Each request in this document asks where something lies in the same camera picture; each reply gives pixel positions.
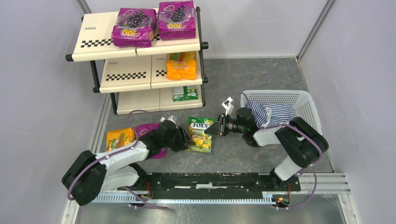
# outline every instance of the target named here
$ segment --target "black and white checkered strip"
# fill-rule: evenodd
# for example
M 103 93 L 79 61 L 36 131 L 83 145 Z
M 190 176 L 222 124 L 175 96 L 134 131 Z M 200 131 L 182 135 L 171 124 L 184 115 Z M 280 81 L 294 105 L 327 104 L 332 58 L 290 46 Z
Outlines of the black and white checkered strip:
M 157 77 L 159 77 L 159 76 L 165 76 L 166 75 L 166 71 L 165 70 L 157 70 L 157 72 L 156 72 L 156 76 Z
M 125 80 L 125 79 L 137 79 L 137 78 L 146 78 L 146 72 L 138 72 L 138 73 L 124 73 L 124 74 L 107 74 L 106 81 L 114 81 L 114 80 Z
M 157 35 L 154 37 L 154 39 L 153 39 L 153 40 L 159 41 L 159 40 L 160 40 L 160 35 L 159 35 L 159 34 L 157 34 Z
M 97 46 L 105 46 L 105 45 L 110 45 L 110 44 L 112 44 L 113 43 L 113 40 L 110 38 L 110 39 L 103 39 L 103 40 L 95 40 L 95 41 L 93 41 L 93 40 L 90 40 L 90 41 L 83 41 L 82 42 L 82 45 L 81 45 L 81 47 L 83 48 L 83 47 L 88 47 L 88 48 L 90 48 L 90 47 L 92 47 L 92 46 L 94 46 L 94 47 L 97 47 Z

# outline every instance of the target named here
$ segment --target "white plastic basket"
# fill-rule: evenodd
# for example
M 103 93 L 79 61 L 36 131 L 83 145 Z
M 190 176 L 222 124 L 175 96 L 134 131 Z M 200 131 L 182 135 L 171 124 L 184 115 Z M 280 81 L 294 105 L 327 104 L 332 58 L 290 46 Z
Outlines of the white plastic basket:
M 294 115 L 304 119 L 319 134 L 322 134 L 318 111 L 312 96 L 306 91 L 298 90 L 246 90 L 244 93 L 251 101 L 258 101 L 263 104 L 289 104 L 293 105 Z M 245 107 L 246 99 L 240 97 L 240 106 Z M 260 145 L 280 144 L 274 132 L 279 128 L 260 130 Z

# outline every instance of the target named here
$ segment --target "striped cloth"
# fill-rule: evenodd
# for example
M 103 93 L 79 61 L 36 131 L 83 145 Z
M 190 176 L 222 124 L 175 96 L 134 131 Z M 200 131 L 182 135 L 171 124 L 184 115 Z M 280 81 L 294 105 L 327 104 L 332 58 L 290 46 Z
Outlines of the striped cloth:
M 245 106 L 252 109 L 256 124 L 262 127 L 289 123 L 294 118 L 293 106 L 288 104 L 262 104 L 250 101 Z

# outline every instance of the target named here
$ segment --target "concrete floor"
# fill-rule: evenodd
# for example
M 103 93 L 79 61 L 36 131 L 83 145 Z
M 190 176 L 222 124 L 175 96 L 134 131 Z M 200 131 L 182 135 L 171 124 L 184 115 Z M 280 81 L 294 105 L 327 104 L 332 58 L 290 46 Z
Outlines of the concrete floor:
M 188 117 L 212 117 L 224 112 L 221 103 L 233 94 L 244 90 L 304 90 L 306 85 L 294 58 L 256 59 L 206 59 L 205 73 L 209 83 L 205 84 L 206 106 L 156 114 L 174 115 L 177 123 L 188 130 Z M 235 111 L 239 101 L 235 100 Z M 131 116 L 134 125 L 158 122 L 149 114 Z M 101 152 L 106 148 L 106 133 L 128 127 L 127 115 L 108 116 Z M 261 148 L 249 147 L 240 134 L 230 133 L 226 137 L 212 138 L 212 153 L 167 151 L 165 158 L 139 162 L 146 172 L 269 172 L 285 157 L 281 145 Z M 327 153 L 314 165 L 317 172 L 332 172 Z

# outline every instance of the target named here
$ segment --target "shelf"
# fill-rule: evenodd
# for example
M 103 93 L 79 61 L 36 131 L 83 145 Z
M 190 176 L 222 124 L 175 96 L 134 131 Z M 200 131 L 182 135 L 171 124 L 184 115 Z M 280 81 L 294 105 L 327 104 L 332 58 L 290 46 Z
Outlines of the shelf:
M 152 57 L 152 75 L 151 75 L 151 88 L 170 88 L 176 86 L 186 86 L 186 85 L 201 85 L 202 84 L 202 74 L 201 74 L 201 64 L 199 60 L 199 54 L 196 52 L 197 59 L 197 76 L 195 80 L 171 80 L 166 77 L 166 55 L 153 55 Z
M 149 90 L 151 56 L 107 59 L 103 69 L 101 93 Z
M 197 75 L 195 80 L 170 80 L 166 77 L 166 55 L 107 59 L 103 69 L 101 93 L 126 92 L 201 85 L 202 74 L 199 54 L 196 52 Z
M 194 39 L 163 41 L 157 28 L 157 35 L 149 48 L 114 46 L 111 35 L 117 16 L 118 12 L 85 14 L 74 52 L 72 55 L 66 55 L 66 60 L 81 62 L 201 50 L 198 16 L 196 17 L 197 35 Z
M 155 112 L 160 110 L 160 90 L 120 92 L 117 114 L 128 114 L 132 110 Z
M 203 107 L 202 92 L 197 85 L 199 99 L 173 102 L 173 88 L 121 92 L 117 114 L 128 114 L 132 110 L 168 111 Z
M 203 107 L 201 86 L 197 85 L 198 99 L 173 102 L 173 88 L 160 89 L 160 110 L 180 110 Z

